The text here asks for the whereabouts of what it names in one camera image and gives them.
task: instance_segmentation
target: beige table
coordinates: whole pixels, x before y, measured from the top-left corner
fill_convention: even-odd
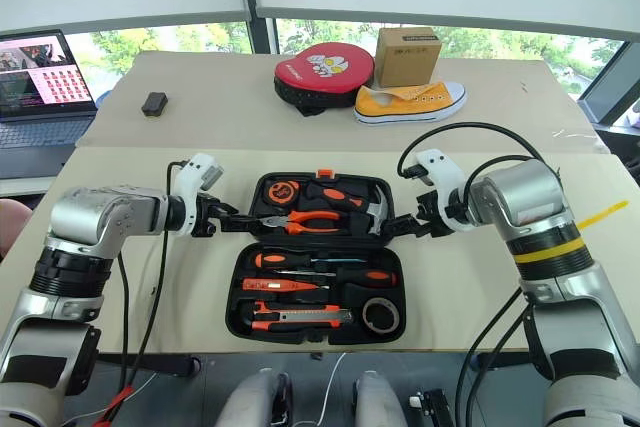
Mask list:
[[[190,157],[193,149],[91,148],[77,149],[36,210],[26,230],[0,266],[0,328],[8,319],[20,287],[33,272],[47,229],[53,202],[66,189],[129,183],[163,188],[167,162]],[[380,176],[392,187],[396,213],[415,212],[415,197],[425,192],[419,181],[395,175],[397,153],[297,152],[257,150],[206,151],[226,169],[212,193],[241,211],[249,208],[258,178],[270,171],[315,170]],[[486,160],[483,154],[454,154],[470,172]],[[631,326],[640,336],[640,296],[637,286],[637,226],[640,190],[619,160],[602,154],[546,154],[559,167],[576,218],[585,219],[620,200],[630,205],[589,227],[584,238],[611,279]],[[150,352],[247,352],[344,350],[324,344],[279,345],[239,339],[227,330],[224,313],[231,273],[238,253],[254,242],[249,234],[218,233],[212,239],[178,239],[170,247],[166,290]],[[127,241],[124,258],[133,286],[130,348],[140,341],[157,278],[160,237]],[[484,227],[468,234],[440,239],[395,239],[389,247],[403,265],[407,299],[405,334],[389,344],[349,346],[349,350],[407,349],[463,350],[493,316],[517,285],[517,272],[495,229]],[[117,268],[105,289],[106,301],[97,320],[103,329],[100,348],[119,351],[122,286]],[[515,308],[507,315],[511,322]],[[495,345],[506,323],[488,336]],[[519,333],[508,347],[524,348]]]
[[[286,57],[224,53],[145,52],[107,97],[79,146],[192,147],[336,152],[396,152],[428,129],[458,121],[511,128],[546,152],[600,152],[582,110],[542,61],[440,59],[434,80],[454,80],[468,101],[436,124],[369,126],[352,109],[302,117],[273,90],[273,70]],[[159,118],[140,107],[149,92],[166,92]],[[468,129],[437,140],[448,152],[512,152],[513,143]]]

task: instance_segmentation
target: brown box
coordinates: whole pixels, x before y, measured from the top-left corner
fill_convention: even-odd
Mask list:
[[[428,84],[442,42],[429,27],[382,28],[376,47],[380,87]]]

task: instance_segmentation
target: yellow stripe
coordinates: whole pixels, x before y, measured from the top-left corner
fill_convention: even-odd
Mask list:
[[[574,250],[578,250],[582,247],[584,247],[584,240],[582,240],[582,237],[578,237],[577,239],[570,240],[565,244],[556,245],[555,247],[550,247],[548,249],[538,250],[537,252],[531,252],[529,254],[514,255],[513,259],[518,264],[526,264],[529,262],[537,262],[539,260],[552,259],[553,257],[568,254],[569,252],[573,252]]]
[[[596,222],[600,222],[605,217],[610,216],[614,212],[626,207],[629,205],[628,200],[623,200],[622,202],[618,202],[617,204],[612,205],[607,210],[603,210],[602,212],[594,215],[593,217],[588,218],[587,220],[583,220],[578,224],[578,229],[583,230],[589,227],[590,225],[595,224]]]

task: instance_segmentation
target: red case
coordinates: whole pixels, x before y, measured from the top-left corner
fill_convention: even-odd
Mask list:
[[[303,115],[351,107],[358,89],[373,77],[373,57],[351,44],[326,42],[276,65],[276,93]]]

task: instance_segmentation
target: toolbox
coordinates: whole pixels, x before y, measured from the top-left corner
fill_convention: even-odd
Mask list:
[[[405,329],[402,266],[385,245],[387,182],[329,170],[279,172],[256,186],[227,301],[236,336],[286,344],[389,342]]]

